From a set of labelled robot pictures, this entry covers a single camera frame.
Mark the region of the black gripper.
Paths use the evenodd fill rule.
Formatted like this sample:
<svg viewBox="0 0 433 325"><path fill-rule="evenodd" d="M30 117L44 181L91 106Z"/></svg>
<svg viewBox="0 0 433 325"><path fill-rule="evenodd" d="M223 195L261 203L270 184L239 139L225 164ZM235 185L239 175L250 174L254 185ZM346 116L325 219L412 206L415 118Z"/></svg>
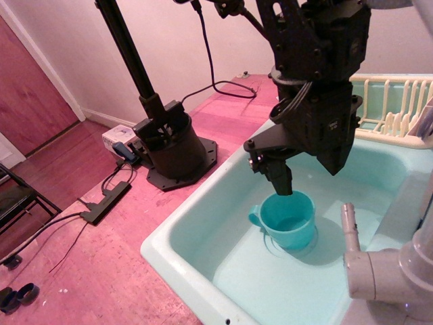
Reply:
<svg viewBox="0 0 433 325"><path fill-rule="evenodd" d="M281 99L269 113L273 126L244 143L244 150L251 153L250 168L264 175L277 195L293 194L292 172L277 157L288 159L305 152L331 175L345 166L363 101L352 91L350 81L307 83L300 89L288 87L286 93L279 89Z"/></svg>

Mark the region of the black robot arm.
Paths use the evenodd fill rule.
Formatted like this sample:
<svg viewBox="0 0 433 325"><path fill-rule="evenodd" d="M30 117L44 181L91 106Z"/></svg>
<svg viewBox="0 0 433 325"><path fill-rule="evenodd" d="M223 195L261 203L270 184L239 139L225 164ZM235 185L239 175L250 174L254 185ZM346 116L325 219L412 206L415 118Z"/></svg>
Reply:
<svg viewBox="0 0 433 325"><path fill-rule="evenodd" d="M332 175L346 164L359 126L361 97L350 77L365 59L371 10L362 1L259 1L255 18L243 1L215 1L219 15L246 17L269 42L279 102L270 129L247 140L249 164L281 196L292 193L286 162L314 156ZM115 1L97 1L147 114L133 128L150 164L148 181L164 191L197 182L216 164L217 145L196 135L181 102L163 104L154 91Z"/></svg>

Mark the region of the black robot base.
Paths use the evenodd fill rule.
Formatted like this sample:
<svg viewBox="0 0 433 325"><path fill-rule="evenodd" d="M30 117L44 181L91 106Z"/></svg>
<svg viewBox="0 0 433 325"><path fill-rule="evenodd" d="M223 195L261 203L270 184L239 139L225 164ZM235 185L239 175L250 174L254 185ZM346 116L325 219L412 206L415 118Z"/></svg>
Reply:
<svg viewBox="0 0 433 325"><path fill-rule="evenodd" d="M168 192L195 184L217 163L217 143L197 136L181 102L139 98L147 118L133 127L150 167L147 181Z"/></svg>

